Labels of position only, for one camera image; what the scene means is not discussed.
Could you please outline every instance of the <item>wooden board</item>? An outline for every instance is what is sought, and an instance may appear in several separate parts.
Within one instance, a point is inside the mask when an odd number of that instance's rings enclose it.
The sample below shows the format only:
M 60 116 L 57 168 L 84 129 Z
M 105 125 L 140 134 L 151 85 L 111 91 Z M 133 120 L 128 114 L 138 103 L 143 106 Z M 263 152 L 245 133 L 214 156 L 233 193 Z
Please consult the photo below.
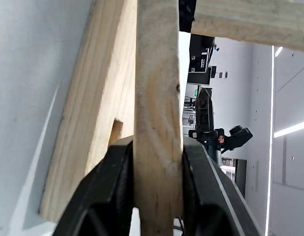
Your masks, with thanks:
M 137 0 L 96 0 L 84 34 L 41 204 L 57 222 L 112 139 L 133 135 Z
M 286 0 L 197 0 L 192 33 L 304 51 L 304 4 Z
M 135 204 L 142 236 L 168 236 L 182 216 L 178 1 L 138 0 Z

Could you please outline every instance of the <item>clamp jaw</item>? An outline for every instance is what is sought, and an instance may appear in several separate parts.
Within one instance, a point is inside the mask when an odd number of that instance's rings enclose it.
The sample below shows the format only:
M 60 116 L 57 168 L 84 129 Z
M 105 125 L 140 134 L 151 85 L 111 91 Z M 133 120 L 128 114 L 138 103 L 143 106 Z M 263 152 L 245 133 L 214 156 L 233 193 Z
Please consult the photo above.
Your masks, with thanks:
M 238 188 L 195 139 L 184 138 L 186 236 L 260 236 Z M 134 204 L 132 137 L 111 145 L 81 181 L 54 236 L 128 236 Z

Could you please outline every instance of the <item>black knob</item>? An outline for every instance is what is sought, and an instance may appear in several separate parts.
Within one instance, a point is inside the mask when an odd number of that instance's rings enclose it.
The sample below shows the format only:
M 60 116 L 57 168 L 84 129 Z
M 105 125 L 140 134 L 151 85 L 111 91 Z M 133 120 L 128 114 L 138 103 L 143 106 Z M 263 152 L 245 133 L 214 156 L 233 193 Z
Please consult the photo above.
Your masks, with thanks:
M 243 130 L 243 128 L 240 125 L 237 125 L 237 126 L 233 127 L 229 132 L 230 132 L 230 135 L 234 135 L 234 134 L 240 132 L 241 130 Z

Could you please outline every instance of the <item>ceiling light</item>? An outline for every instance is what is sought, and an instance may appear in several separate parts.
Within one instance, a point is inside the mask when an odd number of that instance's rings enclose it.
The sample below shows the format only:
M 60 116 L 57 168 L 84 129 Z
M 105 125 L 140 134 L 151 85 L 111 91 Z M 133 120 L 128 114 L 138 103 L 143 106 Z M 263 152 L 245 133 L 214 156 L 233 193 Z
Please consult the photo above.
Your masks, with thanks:
M 299 124 L 293 125 L 291 127 L 288 127 L 286 129 L 276 132 L 274 134 L 274 138 L 278 138 L 278 137 L 284 136 L 286 134 L 291 134 L 291 133 L 297 132 L 302 129 L 304 129 L 304 122 L 301 122 Z
M 274 46 L 272 46 L 270 151 L 269 151 L 269 176 L 268 176 L 268 196 L 267 196 L 267 203 L 266 203 L 265 236 L 269 235 L 269 224 L 270 224 L 272 155 L 273 155 L 273 117 L 274 117 L 274 69 L 275 69 Z
M 278 55 L 280 54 L 281 50 L 283 50 L 283 47 L 279 47 L 278 50 L 275 53 L 275 57 L 277 58 Z

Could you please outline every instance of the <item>gray wall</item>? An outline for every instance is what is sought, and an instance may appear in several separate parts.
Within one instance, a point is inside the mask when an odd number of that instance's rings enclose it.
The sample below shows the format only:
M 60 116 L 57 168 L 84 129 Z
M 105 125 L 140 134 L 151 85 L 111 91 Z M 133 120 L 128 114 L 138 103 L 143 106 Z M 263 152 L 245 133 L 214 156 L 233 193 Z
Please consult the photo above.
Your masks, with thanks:
M 279 131 L 304 121 L 304 53 L 283 49 L 275 66 Z M 273 169 L 270 229 L 278 236 L 304 236 L 304 130 L 275 139 Z
M 272 48 L 253 45 L 246 201 L 265 231 L 270 157 Z
M 0 236 L 38 236 L 62 110 L 92 0 L 0 0 Z

